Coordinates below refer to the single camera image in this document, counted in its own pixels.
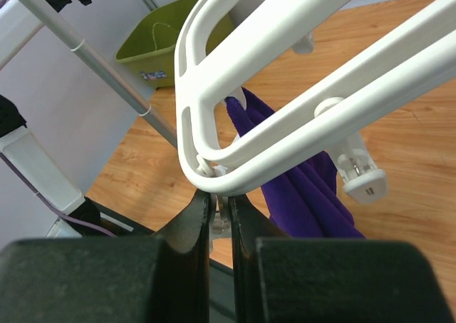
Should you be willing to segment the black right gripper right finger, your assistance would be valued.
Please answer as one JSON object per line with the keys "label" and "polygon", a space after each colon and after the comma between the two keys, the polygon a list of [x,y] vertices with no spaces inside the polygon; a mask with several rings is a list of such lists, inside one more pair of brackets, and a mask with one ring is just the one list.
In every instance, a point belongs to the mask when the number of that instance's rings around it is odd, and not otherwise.
{"label": "black right gripper right finger", "polygon": [[228,200],[239,322],[453,322],[414,245],[293,238],[241,195]]}

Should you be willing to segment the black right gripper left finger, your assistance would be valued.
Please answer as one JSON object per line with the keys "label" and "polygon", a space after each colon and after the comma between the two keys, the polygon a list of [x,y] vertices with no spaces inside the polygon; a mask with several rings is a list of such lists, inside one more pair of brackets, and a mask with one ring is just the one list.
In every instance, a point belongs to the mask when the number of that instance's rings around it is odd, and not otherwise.
{"label": "black right gripper left finger", "polygon": [[207,322],[210,196],[150,236],[19,240],[1,251],[3,322]]}

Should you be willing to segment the purple cloth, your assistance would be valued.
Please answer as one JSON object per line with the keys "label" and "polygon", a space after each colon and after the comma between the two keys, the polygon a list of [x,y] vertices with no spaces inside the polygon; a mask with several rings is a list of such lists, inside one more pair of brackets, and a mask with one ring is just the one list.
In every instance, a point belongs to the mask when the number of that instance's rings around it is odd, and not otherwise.
{"label": "purple cloth", "polygon": [[264,183],[269,219],[292,237],[363,239],[337,197],[336,176],[336,167],[323,151]]}

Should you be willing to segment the white clip sock hanger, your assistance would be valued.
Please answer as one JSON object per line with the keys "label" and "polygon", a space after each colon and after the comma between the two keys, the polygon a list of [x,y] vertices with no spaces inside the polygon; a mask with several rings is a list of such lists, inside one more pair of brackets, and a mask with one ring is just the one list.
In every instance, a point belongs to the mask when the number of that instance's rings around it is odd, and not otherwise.
{"label": "white clip sock hanger", "polygon": [[[286,52],[247,87],[278,110],[432,1],[391,0],[336,14],[317,30],[311,56]],[[337,205],[356,219],[356,232],[407,240],[434,257],[455,251],[454,89],[454,82],[446,83],[366,129],[369,146],[391,177],[384,200],[359,205],[344,195],[341,179],[323,153],[306,162]]]}

